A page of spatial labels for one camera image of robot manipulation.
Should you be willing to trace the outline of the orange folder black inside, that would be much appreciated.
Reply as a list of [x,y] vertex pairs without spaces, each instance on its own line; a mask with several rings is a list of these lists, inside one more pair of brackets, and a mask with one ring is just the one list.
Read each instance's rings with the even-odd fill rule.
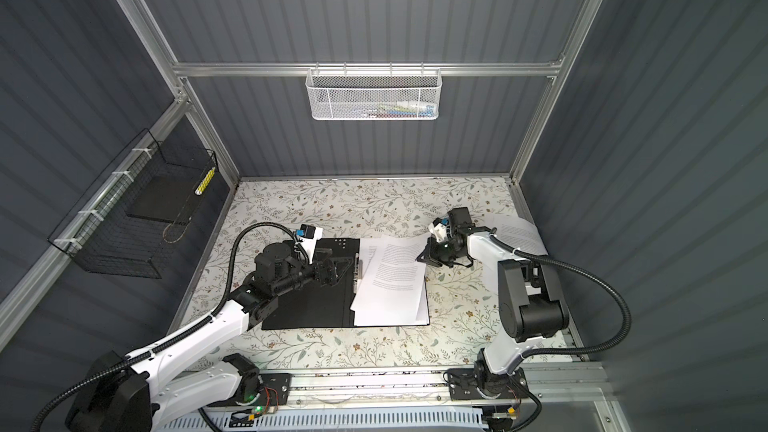
[[360,258],[360,240],[356,238],[323,238],[317,242],[319,249],[332,252],[331,259],[341,259],[346,268],[337,285],[323,286],[311,282],[300,290],[292,291],[279,299],[279,305],[262,323],[264,331],[322,328],[350,329],[355,327],[408,327],[430,324],[426,288],[423,288],[419,310],[413,321],[397,323],[371,317],[357,319],[351,309],[355,298],[357,280],[363,276],[361,267],[366,259]]

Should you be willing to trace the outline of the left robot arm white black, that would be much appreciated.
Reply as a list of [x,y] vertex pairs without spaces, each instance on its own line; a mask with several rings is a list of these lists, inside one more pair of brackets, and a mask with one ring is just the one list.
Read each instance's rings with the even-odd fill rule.
[[278,309],[283,295],[304,287],[349,290],[359,249],[357,239],[266,246],[221,311],[129,353],[131,363],[121,371],[115,369],[122,360],[119,355],[110,352],[97,359],[91,367],[97,378],[76,392],[65,419],[67,429],[155,431],[211,403],[259,401],[265,395],[259,369],[240,354],[230,354],[202,372],[183,372],[216,347],[264,322]]

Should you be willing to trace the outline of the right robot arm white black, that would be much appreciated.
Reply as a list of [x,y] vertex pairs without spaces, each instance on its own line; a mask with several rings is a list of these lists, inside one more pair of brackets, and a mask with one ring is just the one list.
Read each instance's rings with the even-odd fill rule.
[[496,227],[476,224],[466,207],[434,219],[428,231],[418,262],[449,268],[479,262],[497,294],[501,330],[478,353],[472,377],[459,381],[482,397],[496,398],[511,388],[508,381],[525,352],[570,325],[558,275],[536,258],[531,241],[505,238]]

